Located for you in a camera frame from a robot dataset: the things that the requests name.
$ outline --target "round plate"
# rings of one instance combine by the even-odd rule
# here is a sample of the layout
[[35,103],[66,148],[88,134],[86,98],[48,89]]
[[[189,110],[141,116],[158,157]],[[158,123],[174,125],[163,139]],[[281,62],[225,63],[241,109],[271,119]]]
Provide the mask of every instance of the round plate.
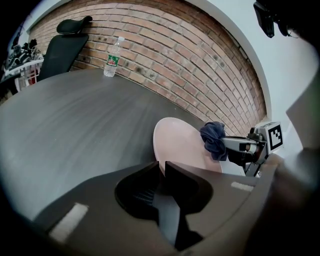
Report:
[[205,149],[200,132],[177,118],[166,117],[156,124],[153,150],[163,174],[166,161],[222,172],[219,161],[213,160],[211,153]]

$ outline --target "plastic water bottle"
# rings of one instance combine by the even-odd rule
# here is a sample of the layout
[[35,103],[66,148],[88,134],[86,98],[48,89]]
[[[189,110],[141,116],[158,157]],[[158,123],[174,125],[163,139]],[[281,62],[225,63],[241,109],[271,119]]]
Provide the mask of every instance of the plastic water bottle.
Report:
[[116,43],[111,47],[108,55],[108,59],[106,61],[103,74],[107,77],[113,77],[116,73],[116,69],[118,66],[118,60],[120,58],[120,50],[121,50],[121,43],[125,39],[122,36],[118,37]]

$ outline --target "blue cloth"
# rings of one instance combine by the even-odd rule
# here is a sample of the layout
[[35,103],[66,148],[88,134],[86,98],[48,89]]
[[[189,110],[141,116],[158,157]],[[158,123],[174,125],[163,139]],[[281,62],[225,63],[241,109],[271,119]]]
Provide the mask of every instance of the blue cloth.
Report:
[[207,122],[200,129],[200,135],[204,142],[204,148],[211,153],[213,160],[226,161],[227,149],[222,140],[226,137],[225,125],[220,122]]

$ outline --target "black chair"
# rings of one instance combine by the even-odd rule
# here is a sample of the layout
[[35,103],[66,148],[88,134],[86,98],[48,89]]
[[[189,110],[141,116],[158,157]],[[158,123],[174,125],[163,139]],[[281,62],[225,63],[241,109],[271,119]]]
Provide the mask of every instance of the black chair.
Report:
[[59,35],[51,39],[38,76],[38,81],[68,72],[76,57],[85,46],[89,36],[81,33],[92,21],[91,16],[82,20],[66,19],[56,28]]

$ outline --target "table surface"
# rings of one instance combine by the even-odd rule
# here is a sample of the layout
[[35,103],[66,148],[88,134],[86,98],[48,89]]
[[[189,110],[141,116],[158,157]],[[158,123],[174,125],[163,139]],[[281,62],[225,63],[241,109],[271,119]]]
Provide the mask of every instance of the table surface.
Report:
[[200,119],[168,99],[102,69],[40,81],[0,107],[1,181],[18,213],[33,220],[81,182],[155,161],[159,120]]

